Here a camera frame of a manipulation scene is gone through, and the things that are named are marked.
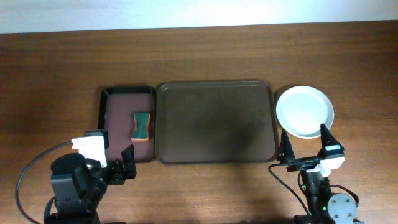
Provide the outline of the white plate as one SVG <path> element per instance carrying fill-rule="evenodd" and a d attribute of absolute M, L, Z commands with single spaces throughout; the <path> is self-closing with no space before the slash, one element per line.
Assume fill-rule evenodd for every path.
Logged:
<path fill-rule="evenodd" d="M 332 127 L 335 111 L 330 99 L 310 86 L 294 86 L 277 100 L 275 112 L 279 124 L 291 135 L 314 139 L 321 135 L 321 125 Z"/>

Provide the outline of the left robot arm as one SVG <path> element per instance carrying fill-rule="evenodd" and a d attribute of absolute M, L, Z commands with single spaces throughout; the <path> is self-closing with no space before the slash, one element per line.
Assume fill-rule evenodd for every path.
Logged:
<path fill-rule="evenodd" d="M 74 153 L 52 162 L 50 183 L 55 196 L 44 211 L 45 223 L 99 223 L 96 209 L 110 185 L 122 185 L 136 177 L 134 146 L 121 151 L 121 158 L 109 160 L 108 132 L 87 131 L 71 140 Z"/>

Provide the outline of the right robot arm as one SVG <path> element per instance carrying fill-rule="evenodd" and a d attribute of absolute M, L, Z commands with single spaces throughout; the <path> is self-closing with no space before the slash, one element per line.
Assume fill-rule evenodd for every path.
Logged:
<path fill-rule="evenodd" d="M 297 172 L 297 182 L 306 201 L 285 184 L 277 180 L 299 200 L 305 210 L 303 215 L 293 217 L 295 223 L 359 223 L 356 212 L 359 197 L 340 185 L 333 185 L 329 175 L 345 161 L 344 147 L 333 137 L 325 124 L 320 125 L 322 147 L 316 156 L 296 158 L 286 130 L 282 130 L 277 164 L 287 172 Z"/>

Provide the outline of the green and orange sponge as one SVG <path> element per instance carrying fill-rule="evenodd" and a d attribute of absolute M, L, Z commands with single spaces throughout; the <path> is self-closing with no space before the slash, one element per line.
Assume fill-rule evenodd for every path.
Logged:
<path fill-rule="evenodd" d="M 148 141 L 150 133 L 150 113 L 134 114 L 134 129 L 131 134 L 131 141 Z"/>

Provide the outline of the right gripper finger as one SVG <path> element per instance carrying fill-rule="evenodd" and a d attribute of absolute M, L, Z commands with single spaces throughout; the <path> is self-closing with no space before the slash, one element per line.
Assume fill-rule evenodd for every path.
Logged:
<path fill-rule="evenodd" d="M 277 161 L 288 162 L 295 159 L 294 152 L 292 150 L 292 145 L 290 143 L 288 134 L 286 130 L 282 130 L 280 146 L 277 153 Z"/>
<path fill-rule="evenodd" d="M 325 124 L 320 125 L 320 133 L 323 149 L 343 149 L 343 146 L 334 138 Z"/>

